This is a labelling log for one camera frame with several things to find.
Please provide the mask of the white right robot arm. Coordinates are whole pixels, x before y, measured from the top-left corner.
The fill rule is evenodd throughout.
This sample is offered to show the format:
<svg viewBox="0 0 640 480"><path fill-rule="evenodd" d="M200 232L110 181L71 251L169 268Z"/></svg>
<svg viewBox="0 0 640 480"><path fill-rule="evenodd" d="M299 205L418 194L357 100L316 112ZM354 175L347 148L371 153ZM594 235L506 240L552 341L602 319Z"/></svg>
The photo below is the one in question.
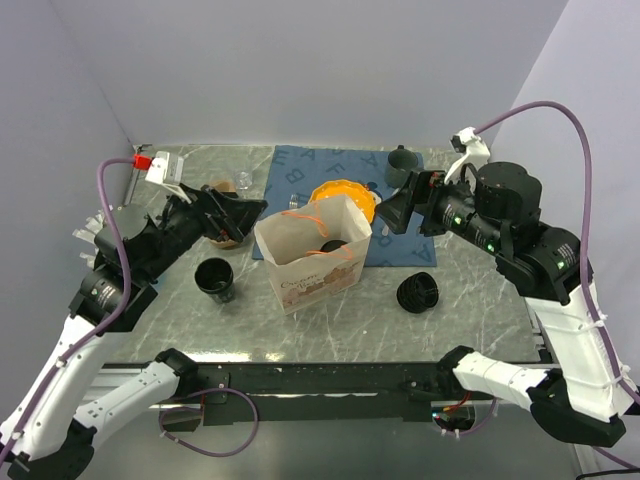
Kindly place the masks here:
<svg viewBox="0 0 640 480"><path fill-rule="evenodd" d="M438 362L437 385L446 397L481 392L529 411L553 438L612 447L625 434L622 417L634 403L634 382L606 347L603 319L590 313L596 289L580 273L580 241L540 220L542 185L524 167L465 164L456 183L441 171L413 170L404 186L376 208L395 234L422 215L425 236L451 232L491 255L534 312L557 359L549 370L528 369L458 346Z"/></svg>

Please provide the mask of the beige paper takeout bag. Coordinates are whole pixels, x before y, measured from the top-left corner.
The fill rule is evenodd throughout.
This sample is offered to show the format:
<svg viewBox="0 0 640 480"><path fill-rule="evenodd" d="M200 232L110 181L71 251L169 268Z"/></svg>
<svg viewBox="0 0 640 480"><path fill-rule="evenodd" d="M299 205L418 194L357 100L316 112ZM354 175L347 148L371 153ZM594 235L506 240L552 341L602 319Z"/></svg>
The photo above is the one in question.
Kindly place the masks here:
<svg viewBox="0 0 640 480"><path fill-rule="evenodd" d="M274 213L258 221L254 233L269 282L290 314L359 281L372 229L355 203L339 195ZM346 244L321 252L330 240Z"/></svg>

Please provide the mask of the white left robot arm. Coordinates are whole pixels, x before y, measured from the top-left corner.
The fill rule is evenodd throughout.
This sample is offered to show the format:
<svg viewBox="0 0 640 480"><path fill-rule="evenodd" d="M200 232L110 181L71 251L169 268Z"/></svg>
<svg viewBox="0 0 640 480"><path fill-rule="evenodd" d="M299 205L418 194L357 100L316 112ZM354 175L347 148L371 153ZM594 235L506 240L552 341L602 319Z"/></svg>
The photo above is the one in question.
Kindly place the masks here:
<svg viewBox="0 0 640 480"><path fill-rule="evenodd" d="M29 393L1 425L1 460L11 479L76 479L95 451L151 405L190 400L198 365L175 348L103 397L85 394L157 296L158 278L197 241L242 242L268 203L212 187L170 195L152 218L130 204L105 218L97 264L69 306L62 334Z"/></svg>

